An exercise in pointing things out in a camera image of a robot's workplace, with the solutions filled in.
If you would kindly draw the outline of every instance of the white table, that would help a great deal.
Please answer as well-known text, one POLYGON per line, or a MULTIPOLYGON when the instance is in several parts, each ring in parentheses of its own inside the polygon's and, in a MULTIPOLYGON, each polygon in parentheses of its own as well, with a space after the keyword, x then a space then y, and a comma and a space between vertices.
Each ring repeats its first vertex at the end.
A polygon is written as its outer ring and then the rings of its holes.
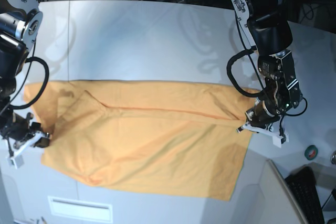
MULTIPOLYGON (((49 63, 51 80, 230 84, 227 61, 243 49, 231 10, 135 1, 51 2, 42 3, 40 8, 45 17, 36 56, 49 63)), ((113 204, 115 223, 239 223, 241 216, 237 213, 243 211, 239 206, 253 202, 253 197, 245 196, 249 195, 250 185, 259 182, 265 160, 274 160, 286 177, 308 163, 303 153, 311 144, 319 149, 318 158, 310 165, 317 174, 323 203, 336 185, 336 166, 329 161, 336 150, 336 35, 298 24, 290 26, 297 78, 309 108, 299 118, 285 119, 290 142, 281 149, 266 136, 252 137, 231 201, 88 187, 41 166, 41 150, 31 150, 24 155, 26 165, 20 170, 8 168, 3 159, 0 162, 5 180, 15 181, 12 188, 5 182, 7 191, 17 195, 10 197, 11 205, 17 204, 18 198, 22 203, 21 208, 13 210, 14 215, 25 219, 42 215, 49 218, 48 223, 67 223, 50 215, 47 195, 52 195, 113 204), (31 190, 24 188, 27 184, 31 190)), ((43 69, 36 65, 29 82, 43 80, 43 69)), ((19 80, 23 80, 26 70, 27 66, 19 80)), ((236 62, 233 73, 241 86, 259 88, 248 59, 236 62)), ((15 101, 22 102, 22 96, 15 101)), ((301 111, 303 105, 290 112, 301 111)), ((0 154, 4 157, 7 153, 1 150, 0 154)))

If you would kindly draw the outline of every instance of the metal bracket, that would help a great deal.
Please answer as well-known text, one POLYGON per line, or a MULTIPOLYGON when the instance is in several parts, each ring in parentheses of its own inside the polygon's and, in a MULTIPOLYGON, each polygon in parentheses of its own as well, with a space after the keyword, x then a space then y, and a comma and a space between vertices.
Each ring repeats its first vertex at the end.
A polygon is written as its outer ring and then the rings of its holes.
POLYGON ((301 92, 299 87, 299 81, 295 74, 295 64, 290 50, 284 50, 283 53, 274 55, 275 58, 281 61, 283 75, 285 78, 286 87, 289 94, 290 103, 294 108, 299 106, 301 98, 301 92))
POLYGON ((23 145, 19 147, 19 149, 15 150, 13 153, 13 156, 9 156, 7 158, 8 163, 10 166, 14 166, 15 169, 19 169, 21 166, 24 164, 24 160, 22 157, 22 153, 25 151, 26 148, 33 146, 36 144, 42 137, 49 138, 48 133, 44 133, 42 131, 37 131, 35 133, 35 136, 32 137, 31 139, 27 140, 23 145))
MULTIPOLYGON (((241 126, 237 130, 237 132, 241 132, 242 130, 249 130, 249 131, 261 133, 261 134, 266 135, 266 136, 271 136, 272 140, 273 140, 273 145, 275 145, 276 147, 279 147, 279 148, 281 148, 281 146, 282 146, 283 137, 279 135, 279 132, 272 132, 272 131, 265 130, 265 129, 262 129, 262 128, 253 127, 253 126, 251 126, 251 124, 249 122, 247 122, 243 126, 241 126)), ((286 137, 285 142, 289 142, 289 135, 286 132, 285 132, 285 137, 286 137)))
POLYGON ((235 9, 236 15, 238 17, 238 22, 240 24, 240 29, 243 31, 245 36, 250 43, 250 46, 255 46, 256 43, 247 27, 247 20, 250 17, 250 12, 246 0, 231 0, 233 7, 235 9))

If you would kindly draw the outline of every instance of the yellow towel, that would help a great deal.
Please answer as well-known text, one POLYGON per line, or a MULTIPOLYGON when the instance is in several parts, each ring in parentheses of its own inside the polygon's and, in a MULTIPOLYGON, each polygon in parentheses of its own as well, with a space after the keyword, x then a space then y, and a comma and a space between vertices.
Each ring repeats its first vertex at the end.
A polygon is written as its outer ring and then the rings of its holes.
POLYGON ((230 200, 253 103, 216 84, 74 81, 50 82, 33 109, 53 134, 41 162, 84 184, 230 200))

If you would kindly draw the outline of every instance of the green tape roll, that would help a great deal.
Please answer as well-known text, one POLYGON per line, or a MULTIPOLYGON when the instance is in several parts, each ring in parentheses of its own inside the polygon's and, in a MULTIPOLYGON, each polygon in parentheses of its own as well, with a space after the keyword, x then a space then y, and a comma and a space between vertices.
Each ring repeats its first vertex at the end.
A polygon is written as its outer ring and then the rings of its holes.
POLYGON ((315 145, 310 145, 306 150, 305 150, 305 157, 308 160, 313 160, 317 157, 317 154, 319 153, 319 150, 316 148, 315 145))

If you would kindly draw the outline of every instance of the cloth fold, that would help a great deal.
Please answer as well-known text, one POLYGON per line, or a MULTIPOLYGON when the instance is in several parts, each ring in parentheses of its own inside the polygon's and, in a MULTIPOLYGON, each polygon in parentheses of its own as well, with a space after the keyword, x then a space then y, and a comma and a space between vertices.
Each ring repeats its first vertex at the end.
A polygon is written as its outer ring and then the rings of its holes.
POLYGON ((84 184, 229 200, 253 103, 216 84, 73 81, 50 82, 33 110, 53 134, 41 162, 84 184))

